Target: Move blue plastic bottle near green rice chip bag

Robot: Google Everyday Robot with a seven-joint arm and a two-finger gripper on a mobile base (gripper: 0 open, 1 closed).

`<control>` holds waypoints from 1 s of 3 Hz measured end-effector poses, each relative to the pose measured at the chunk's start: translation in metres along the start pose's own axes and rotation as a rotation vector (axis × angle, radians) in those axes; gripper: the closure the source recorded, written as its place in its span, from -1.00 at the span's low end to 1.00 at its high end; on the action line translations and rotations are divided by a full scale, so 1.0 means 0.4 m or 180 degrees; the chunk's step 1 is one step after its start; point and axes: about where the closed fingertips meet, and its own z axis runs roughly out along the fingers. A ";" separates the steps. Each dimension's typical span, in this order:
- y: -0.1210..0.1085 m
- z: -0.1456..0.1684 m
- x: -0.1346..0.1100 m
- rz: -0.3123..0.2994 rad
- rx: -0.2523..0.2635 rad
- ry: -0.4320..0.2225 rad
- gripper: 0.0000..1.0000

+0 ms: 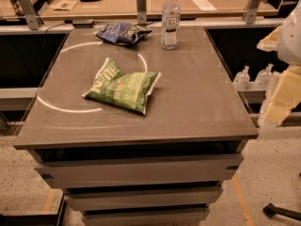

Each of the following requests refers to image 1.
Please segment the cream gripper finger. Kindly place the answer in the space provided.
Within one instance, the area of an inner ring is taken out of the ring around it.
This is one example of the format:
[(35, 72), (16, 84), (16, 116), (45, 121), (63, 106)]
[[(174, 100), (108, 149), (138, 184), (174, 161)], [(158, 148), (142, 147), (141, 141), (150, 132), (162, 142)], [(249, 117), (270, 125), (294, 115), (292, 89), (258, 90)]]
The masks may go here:
[(265, 52), (276, 51), (280, 28), (281, 26), (275, 28), (269, 35), (260, 40), (257, 48)]
[(290, 65), (279, 77), (263, 117), (274, 124), (282, 122), (301, 103), (301, 66)]

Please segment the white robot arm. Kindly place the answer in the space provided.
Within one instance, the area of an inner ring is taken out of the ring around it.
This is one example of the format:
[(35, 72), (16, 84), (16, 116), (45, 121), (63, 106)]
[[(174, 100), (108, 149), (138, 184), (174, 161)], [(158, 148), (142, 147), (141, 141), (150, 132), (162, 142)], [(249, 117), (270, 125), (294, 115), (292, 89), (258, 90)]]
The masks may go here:
[(297, 6), (282, 25), (260, 40), (257, 48), (276, 51), (278, 59), (289, 65), (272, 77), (258, 119), (260, 127), (277, 127), (301, 103), (301, 8)]

